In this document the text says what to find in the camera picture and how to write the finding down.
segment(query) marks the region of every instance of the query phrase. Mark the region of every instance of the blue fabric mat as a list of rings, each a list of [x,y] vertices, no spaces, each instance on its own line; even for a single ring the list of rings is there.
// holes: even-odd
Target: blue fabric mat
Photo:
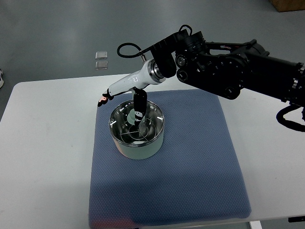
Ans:
[[[217,96],[202,90],[148,93],[165,118],[164,141],[152,157],[124,157],[108,120],[131,94],[97,109],[89,224],[135,228],[246,218],[251,208]]]

